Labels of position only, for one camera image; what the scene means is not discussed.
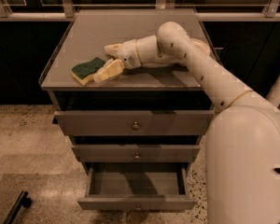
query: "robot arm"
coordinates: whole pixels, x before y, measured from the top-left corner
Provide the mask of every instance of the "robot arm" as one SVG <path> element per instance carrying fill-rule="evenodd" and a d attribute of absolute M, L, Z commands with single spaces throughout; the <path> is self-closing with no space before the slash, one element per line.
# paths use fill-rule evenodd
<path fill-rule="evenodd" d="M 111 50 L 127 68 L 177 59 L 220 112 L 207 133 L 208 223 L 280 224 L 280 110 L 198 49 L 175 22 Z"/>

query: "gray cabinet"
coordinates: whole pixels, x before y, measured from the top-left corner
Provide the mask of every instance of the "gray cabinet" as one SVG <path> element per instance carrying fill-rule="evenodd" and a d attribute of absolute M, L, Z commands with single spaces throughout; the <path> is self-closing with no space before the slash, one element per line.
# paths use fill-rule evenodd
<path fill-rule="evenodd" d="M 190 9 L 81 10 L 40 78 L 55 118 L 89 176 L 83 209 L 190 209 L 187 170 L 214 112 L 189 71 L 177 64 L 139 68 L 81 87 L 71 68 L 103 47 L 156 33 L 177 21 L 207 42 Z"/>

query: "metal knob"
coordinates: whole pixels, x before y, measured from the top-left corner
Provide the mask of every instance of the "metal knob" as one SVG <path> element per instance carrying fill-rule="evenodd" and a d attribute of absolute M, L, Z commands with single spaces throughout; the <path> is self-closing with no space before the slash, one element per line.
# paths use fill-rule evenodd
<path fill-rule="evenodd" d="M 140 129 L 140 125 L 138 124 L 137 121 L 135 121 L 135 122 L 133 123 L 133 130 L 137 131 L 137 130 L 139 130 L 139 129 Z"/>
<path fill-rule="evenodd" d="M 139 154 L 139 153 L 135 153 L 135 154 L 134 154 L 134 158 L 135 158 L 136 160 L 139 160 L 139 159 L 140 159 L 140 154 Z"/>

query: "terrazzo floor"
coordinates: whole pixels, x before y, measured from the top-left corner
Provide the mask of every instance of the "terrazzo floor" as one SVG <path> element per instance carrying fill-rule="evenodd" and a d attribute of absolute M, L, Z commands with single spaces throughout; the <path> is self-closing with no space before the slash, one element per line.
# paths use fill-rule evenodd
<path fill-rule="evenodd" d="M 87 177 L 71 143 L 52 124 L 52 105 L 0 105 L 0 223 L 24 189 L 33 200 L 13 223 L 207 223 L 205 137 L 189 170 L 189 195 L 197 199 L 185 212 L 83 211 Z"/>

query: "green scouring pad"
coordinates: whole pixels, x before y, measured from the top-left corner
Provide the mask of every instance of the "green scouring pad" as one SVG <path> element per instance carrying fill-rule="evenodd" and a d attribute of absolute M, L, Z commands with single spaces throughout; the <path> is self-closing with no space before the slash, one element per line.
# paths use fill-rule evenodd
<path fill-rule="evenodd" d="M 87 63 L 77 64 L 72 69 L 72 76 L 82 85 L 85 86 L 93 79 L 94 74 L 104 66 L 105 62 L 96 57 Z"/>

